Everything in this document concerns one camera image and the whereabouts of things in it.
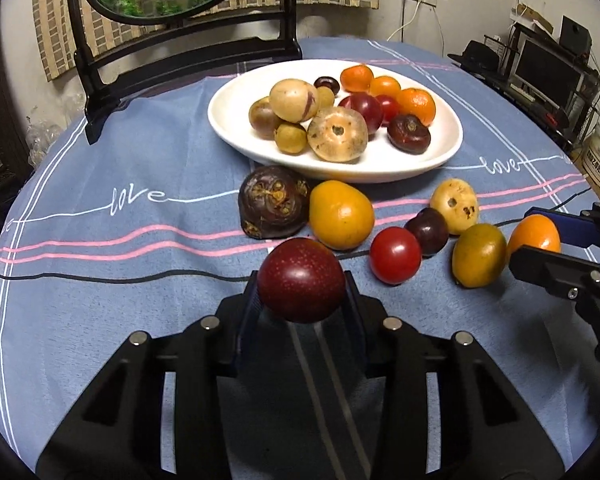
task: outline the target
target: screw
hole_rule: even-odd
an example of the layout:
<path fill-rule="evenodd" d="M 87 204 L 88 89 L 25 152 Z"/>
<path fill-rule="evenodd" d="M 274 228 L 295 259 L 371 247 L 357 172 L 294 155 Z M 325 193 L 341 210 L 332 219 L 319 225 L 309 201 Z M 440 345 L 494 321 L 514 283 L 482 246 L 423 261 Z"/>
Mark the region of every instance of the screw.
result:
<path fill-rule="evenodd" d="M 200 326 L 205 330 L 213 330 L 220 326 L 220 320 L 216 316 L 206 316 L 200 320 Z"/>
<path fill-rule="evenodd" d="M 475 341 L 475 339 L 474 336 L 468 332 L 458 332 L 456 334 L 456 341 L 458 341 L 462 346 L 469 346 Z"/>
<path fill-rule="evenodd" d="M 149 338 L 149 336 L 147 335 L 146 332 L 143 332 L 142 330 L 138 330 L 137 332 L 133 332 L 132 335 L 129 336 L 129 342 L 132 345 L 138 346 L 138 345 L 141 345 L 142 343 L 145 343 L 148 338 Z"/>
<path fill-rule="evenodd" d="M 402 321 L 397 317 L 385 317 L 382 320 L 382 326 L 387 330 L 398 330 L 402 327 Z"/>

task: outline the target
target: black speaker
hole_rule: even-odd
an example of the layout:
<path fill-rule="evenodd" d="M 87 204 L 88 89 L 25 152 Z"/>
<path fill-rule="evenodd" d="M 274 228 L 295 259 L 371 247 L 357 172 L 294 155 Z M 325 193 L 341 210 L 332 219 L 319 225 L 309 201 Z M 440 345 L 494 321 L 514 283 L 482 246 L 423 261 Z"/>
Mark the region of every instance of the black speaker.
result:
<path fill-rule="evenodd" d="M 563 46 L 574 56 L 589 60 L 591 52 L 591 34 L 589 30 L 566 16 L 562 17 L 560 46 Z"/>

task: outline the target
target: television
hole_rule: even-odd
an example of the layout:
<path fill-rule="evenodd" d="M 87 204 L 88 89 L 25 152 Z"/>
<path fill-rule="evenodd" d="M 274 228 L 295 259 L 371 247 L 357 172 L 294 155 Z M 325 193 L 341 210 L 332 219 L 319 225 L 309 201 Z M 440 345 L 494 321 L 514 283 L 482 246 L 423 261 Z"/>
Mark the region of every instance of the television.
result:
<path fill-rule="evenodd" d="M 522 44 L 512 76 L 539 98 L 563 109 L 570 106 L 573 93 L 580 91 L 584 81 L 582 70 L 529 38 Z"/>

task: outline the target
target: white bowl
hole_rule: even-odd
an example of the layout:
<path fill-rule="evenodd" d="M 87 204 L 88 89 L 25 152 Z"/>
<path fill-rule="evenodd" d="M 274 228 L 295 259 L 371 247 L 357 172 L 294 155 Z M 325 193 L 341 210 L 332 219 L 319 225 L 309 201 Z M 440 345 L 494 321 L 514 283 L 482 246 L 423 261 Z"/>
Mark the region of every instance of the white bowl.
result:
<path fill-rule="evenodd" d="M 394 182 L 416 176 L 441 166 L 456 154 L 462 144 L 460 119 L 435 92 L 413 79 L 385 68 L 369 65 L 375 76 L 395 77 L 402 88 L 424 88 L 436 102 L 436 118 L 429 130 L 431 145 L 422 155 L 401 152 L 388 139 L 386 128 L 380 128 L 356 161 L 339 163 L 321 160 L 309 147 L 299 155 L 287 155 L 273 140 L 259 137 L 249 124 L 249 108 L 257 99 L 268 96 L 281 79 L 297 78 L 313 83 L 320 76 L 340 79 L 340 73 L 351 61 L 333 59 L 301 59 L 257 68 L 222 86 L 212 97 L 207 115 L 218 136 L 236 150 L 263 164 L 281 164 L 319 180 L 341 180 L 355 183 Z M 336 104 L 346 95 L 342 90 Z"/>

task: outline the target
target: blue tablecloth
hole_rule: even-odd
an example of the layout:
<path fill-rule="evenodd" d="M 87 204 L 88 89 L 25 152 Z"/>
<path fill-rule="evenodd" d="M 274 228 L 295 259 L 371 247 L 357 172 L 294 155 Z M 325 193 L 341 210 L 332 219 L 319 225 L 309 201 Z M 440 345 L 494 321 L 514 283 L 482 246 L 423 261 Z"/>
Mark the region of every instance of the blue tablecloth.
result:
<path fill-rule="evenodd" d="M 452 176 L 472 184 L 481 221 L 492 223 L 587 189 L 538 127 L 447 60 L 400 43 L 320 38 L 301 46 L 306 58 L 359 60 L 411 77 L 446 99 L 462 121 L 464 143 L 444 168 L 360 186 L 376 203 L 376 232 L 402 225 Z M 94 146 L 84 121 L 73 124 L 9 213 L 0 274 L 128 278 L 200 269 L 247 276 L 257 269 L 270 244 L 244 236 L 236 200 L 253 162 L 222 142 L 206 119 L 212 95 L 232 76 L 134 99 L 111 115 Z M 595 201 L 589 191 L 562 210 L 579 212 Z M 513 227 L 504 228 L 507 236 Z M 600 366 L 590 328 L 567 301 L 516 282 L 508 270 L 495 286 L 461 290 L 448 275 L 451 249 L 395 288 L 375 280 L 364 257 L 343 264 L 363 294 L 418 330 L 442 337 L 472 332 L 571 465 L 597 428 Z M 570 251 L 600 261 L 599 250 Z M 33 468 L 69 407 L 129 333 L 179 332 L 243 286 L 203 276 L 133 285 L 0 278 L 0 431 Z M 234 478 L 365 478 L 383 384 L 357 370 L 340 314 L 315 326 L 265 314 L 260 324 L 240 377 L 219 387 Z M 171 381 L 167 393 L 163 466 L 173 470 Z M 439 457 L 437 429 L 430 431 L 430 468 Z"/>

